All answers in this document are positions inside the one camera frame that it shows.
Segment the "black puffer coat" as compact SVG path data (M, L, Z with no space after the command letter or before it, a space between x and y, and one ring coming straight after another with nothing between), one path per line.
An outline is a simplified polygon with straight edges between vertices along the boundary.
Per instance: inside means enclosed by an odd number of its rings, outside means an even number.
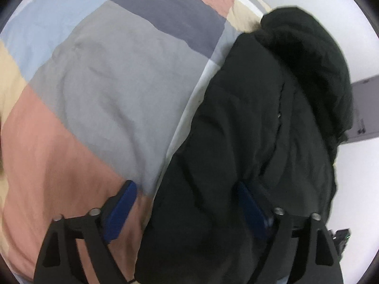
M166 169L135 279L248 283L268 242L249 229L241 188L328 219L333 164L352 125L349 70L331 35L297 7L264 15L236 39Z

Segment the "grey door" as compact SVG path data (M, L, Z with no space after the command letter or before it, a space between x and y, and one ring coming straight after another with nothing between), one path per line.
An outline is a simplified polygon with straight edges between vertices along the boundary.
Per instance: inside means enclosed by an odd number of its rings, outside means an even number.
M353 126L346 134L347 143L378 137L378 76L357 81L351 86L353 91Z

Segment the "colourful patchwork bed cover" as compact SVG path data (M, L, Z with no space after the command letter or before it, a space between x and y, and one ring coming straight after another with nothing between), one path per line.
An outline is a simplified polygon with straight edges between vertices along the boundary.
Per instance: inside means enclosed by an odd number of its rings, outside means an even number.
M1 15L1 255L31 283L55 215L137 197L110 251L127 279L162 169L264 0L10 0Z

